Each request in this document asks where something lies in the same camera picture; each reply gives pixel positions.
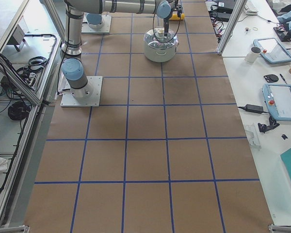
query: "brown paper floor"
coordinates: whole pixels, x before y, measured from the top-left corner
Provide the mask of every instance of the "brown paper floor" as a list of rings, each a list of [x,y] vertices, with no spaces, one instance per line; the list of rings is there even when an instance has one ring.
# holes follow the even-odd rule
[[[104,77],[101,106],[57,102],[26,214],[33,233],[268,232],[205,3],[183,8],[178,53],[163,64],[143,55],[152,16],[113,14],[110,35],[82,37],[87,75]]]

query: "blue tape grid line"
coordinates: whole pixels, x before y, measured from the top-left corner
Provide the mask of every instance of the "blue tape grid line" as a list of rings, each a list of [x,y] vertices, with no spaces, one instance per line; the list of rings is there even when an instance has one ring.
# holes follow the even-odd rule
[[[172,187],[171,187],[171,176],[170,176],[170,160],[169,160],[169,145],[168,145],[168,130],[167,130],[167,115],[166,115],[166,106],[165,106],[165,89],[164,89],[164,78],[163,78],[163,65],[161,63],[162,71],[162,88],[163,88],[163,103],[164,103],[164,122],[165,122],[165,137],[166,137],[166,154],[167,154],[167,169],[168,169],[168,188],[169,188],[169,201],[170,201],[170,218],[171,218],[171,229],[175,233],[175,224],[174,224],[174,210],[173,210],[173,196],[172,196]]]
[[[133,20],[131,14],[131,28],[132,32]],[[132,50],[132,34],[130,35],[130,52]],[[128,94],[127,94],[127,113],[126,113],[126,132],[125,132],[125,157],[124,157],[124,181],[123,181],[123,201],[122,201],[122,225],[121,233],[124,233],[124,223],[125,223],[125,196],[126,196],[126,167],[127,167],[127,145],[128,145],[128,123],[129,123],[129,93],[130,93],[130,67],[131,67],[131,54],[129,57],[129,78],[128,78]]]
[[[252,182],[260,179],[208,179],[208,180],[167,180],[167,181],[36,181],[34,184],[79,184],[79,183],[206,183],[206,182]]]
[[[104,35],[102,35],[99,52],[101,52],[102,43],[103,43],[103,37],[104,37]],[[96,65],[96,70],[95,70],[95,76],[97,75],[97,72],[98,72],[99,59],[100,59],[100,54],[98,55],[98,60],[97,60],[97,65]],[[90,124],[91,124],[92,112],[93,112],[93,107],[90,108],[88,122],[87,122],[85,143],[84,143],[84,149],[83,149],[83,155],[82,155],[82,161],[81,161],[81,167],[80,167],[80,175],[79,175],[79,180],[78,180],[77,193],[76,193],[76,198],[75,198],[74,207],[73,207],[73,215],[72,215],[72,220],[71,220],[70,233],[73,233],[75,216],[76,216],[76,211],[77,211],[77,206],[78,206],[80,185],[81,185],[81,180],[82,180],[83,165],[84,165],[84,159],[85,159],[85,153],[86,153],[86,146],[87,146],[87,138],[88,138],[88,133],[89,133],[89,127],[90,127]]]
[[[186,32],[188,32],[187,25],[186,25],[185,21],[184,21],[184,26],[185,26]],[[188,38],[189,49],[190,49],[190,51],[192,51],[191,50],[190,40],[189,40],[189,35],[187,35],[187,38]],[[192,65],[193,65],[194,75],[196,76],[196,69],[195,69],[194,59],[193,59],[193,54],[192,53],[191,53],[191,61],[192,61]],[[196,78],[195,78],[195,83],[196,83],[196,88],[197,88],[197,92],[198,92],[198,99],[199,99],[199,102],[201,103],[201,97],[200,97],[200,92],[199,92],[199,87],[198,87],[198,81],[197,81]],[[222,213],[222,208],[221,208],[221,203],[220,203],[219,191],[218,191],[218,186],[217,186],[217,182],[216,182],[216,178],[215,178],[215,172],[214,172],[211,149],[210,149],[210,144],[209,144],[209,139],[208,139],[208,133],[207,133],[206,121],[205,121],[205,116],[204,116],[204,111],[203,111],[203,105],[200,105],[200,110],[201,110],[202,119],[203,119],[203,125],[204,125],[204,130],[205,130],[206,142],[207,142],[207,147],[208,147],[210,165],[211,165],[212,176],[213,176],[213,180],[214,180],[214,188],[215,188],[215,193],[216,193],[217,202],[218,202],[218,208],[219,208],[221,224],[222,224],[222,228],[223,228],[223,233],[226,233],[225,223],[224,223],[224,218],[223,218],[223,213]]]
[[[173,78],[221,78],[221,77],[228,77],[227,75],[217,75],[217,76],[169,76],[169,77],[164,77],[164,79],[168,78],[168,79],[173,79]],[[139,76],[139,77],[128,77],[128,76],[104,76],[103,77],[104,79],[122,79],[122,78],[131,78],[131,79],[141,79],[141,78],[161,78],[160,76],[157,77],[157,76],[152,76],[152,77],[149,77],[149,76]]]
[[[246,139],[247,137],[179,137],[167,140],[202,140],[202,139]],[[47,139],[48,142],[61,141],[164,141],[166,138],[57,138]]]

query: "white shelf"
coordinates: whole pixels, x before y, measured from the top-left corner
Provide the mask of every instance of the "white shelf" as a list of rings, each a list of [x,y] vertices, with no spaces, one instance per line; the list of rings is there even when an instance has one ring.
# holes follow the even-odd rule
[[[55,38],[49,37],[47,35],[43,37],[26,36],[25,37],[26,44],[24,45],[21,52],[17,52],[14,46],[6,46],[8,39],[10,38],[12,32],[14,31],[14,28],[19,23],[22,15],[24,14],[24,10],[28,2],[29,0],[0,0],[0,52],[2,52],[3,55],[5,55],[12,62],[15,69],[25,66],[28,63],[28,60],[35,56],[43,56],[49,58],[47,66],[41,73],[41,83],[39,85],[38,90],[35,93],[36,96],[40,100],[42,100],[44,91],[46,89],[46,85],[49,80],[49,76],[51,76],[51,72],[55,69],[54,63],[56,56],[58,55],[58,49],[61,43],[58,34],[53,33]],[[37,8],[34,7],[35,4],[37,7],[41,7],[41,4],[39,3],[38,0],[30,0],[30,9],[28,11],[26,10],[26,13],[30,12],[31,14],[33,14],[35,20],[38,20],[39,24],[41,25],[40,21],[41,19],[38,19],[37,14],[34,13],[40,12]],[[31,33],[40,34],[41,31],[36,32],[36,30],[34,30]],[[9,102],[10,100],[5,95],[0,97],[0,111],[4,109],[7,106],[7,104],[9,104]],[[31,133],[32,126],[39,109],[40,106],[32,107],[32,110],[28,117],[28,122],[26,124],[26,127],[24,128],[24,134],[19,143],[17,156],[13,164],[11,165],[11,172],[8,175],[5,188],[3,192],[0,194],[0,224],[5,215],[6,204],[10,197],[11,189],[13,187],[15,177],[22,160],[22,155],[26,148],[26,144]],[[0,113],[0,155],[7,157],[11,157],[13,155],[15,151],[14,145],[17,144],[19,133],[20,133],[19,121],[12,121],[7,115],[7,109]],[[0,177],[0,187],[4,181],[4,177],[5,175],[2,175]]]

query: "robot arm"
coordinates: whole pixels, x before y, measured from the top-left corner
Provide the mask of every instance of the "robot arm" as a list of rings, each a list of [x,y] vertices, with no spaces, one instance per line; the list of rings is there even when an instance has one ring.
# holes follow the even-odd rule
[[[62,50],[69,56],[81,55],[81,29],[84,12],[123,12],[157,14],[164,19],[164,31],[168,32],[169,18],[174,11],[181,12],[178,0],[64,0],[66,3],[65,43]]]
[[[64,0],[66,3],[65,43],[62,51],[67,58],[62,63],[62,72],[70,84],[71,95],[79,99],[91,99],[94,86],[89,82],[81,56],[81,30],[84,12],[100,15],[102,12],[157,14],[164,19],[164,35],[167,36],[169,19],[176,11],[181,15],[178,0]]]

